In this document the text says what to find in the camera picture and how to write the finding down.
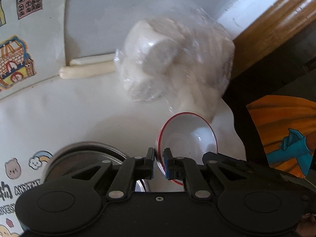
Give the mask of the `person's right hand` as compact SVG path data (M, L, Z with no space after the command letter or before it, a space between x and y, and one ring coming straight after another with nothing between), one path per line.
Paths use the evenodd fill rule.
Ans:
M314 237L316 235L315 214L308 213L302 216L296 234L301 237Z

